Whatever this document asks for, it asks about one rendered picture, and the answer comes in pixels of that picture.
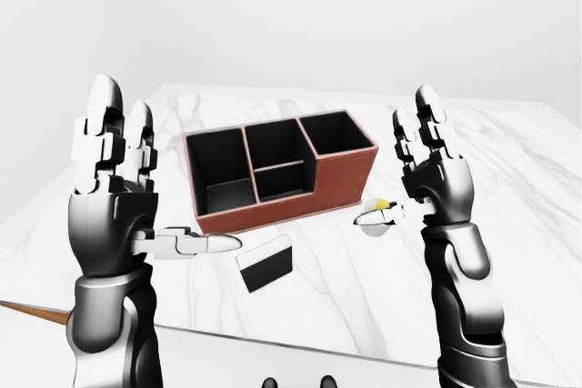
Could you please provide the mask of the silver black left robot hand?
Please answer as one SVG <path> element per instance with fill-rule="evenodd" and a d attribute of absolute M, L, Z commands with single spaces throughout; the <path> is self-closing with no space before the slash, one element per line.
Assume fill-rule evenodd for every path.
<path fill-rule="evenodd" d="M 85 276 L 130 273 L 148 254 L 179 259 L 241 248 L 241 240 L 231 234 L 197 234 L 189 227 L 155 231 L 154 141 L 149 106 L 139 101 L 125 117 L 119 85 L 100 74 L 86 117 L 75 122 L 76 176 L 68 205 L 69 241 Z"/>

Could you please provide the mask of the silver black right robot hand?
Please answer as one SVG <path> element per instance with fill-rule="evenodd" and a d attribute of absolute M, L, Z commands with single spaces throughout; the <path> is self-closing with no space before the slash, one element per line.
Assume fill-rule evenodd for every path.
<path fill-rule="evenodd" d="M 430 85 L 417 89 L 415 101 L 418 128 L 402 108 L 392 117 L 408 198 L 361 213 L 354 224 L 365 230 L 399 224 L 414 213 L 422 214 L 429 226 L 466 223 L 471 218 L 474 184 L 467 160 L 456 145 L 453 124 Z"/>

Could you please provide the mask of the red-brown desk caddy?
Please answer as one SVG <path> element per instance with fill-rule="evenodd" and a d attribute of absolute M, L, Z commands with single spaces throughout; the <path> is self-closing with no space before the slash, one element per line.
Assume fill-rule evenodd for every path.
<path fill-rule="evenodd" d="M 195 218 L 236 233 L 358 204 L 378 146 L 346 110 L 183 135 Z"/>

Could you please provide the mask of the small white yellow object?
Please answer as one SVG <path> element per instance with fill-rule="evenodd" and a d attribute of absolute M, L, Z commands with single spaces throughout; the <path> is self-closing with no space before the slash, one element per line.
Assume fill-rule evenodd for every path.
<path fill-rule="evenodd" d="M 370 237 L 378 238 L 385 234 L 388 229 L 395 224 L 394 221 L 382 222 L 374 221 L 372 211 L 379 211 L 386 209 L 391 203 L 383 198 L 371 198 L 365 200 L 362 205 L 362 214 L 357 217 L 357 224 L 362 228 L 362 231 Z"/>

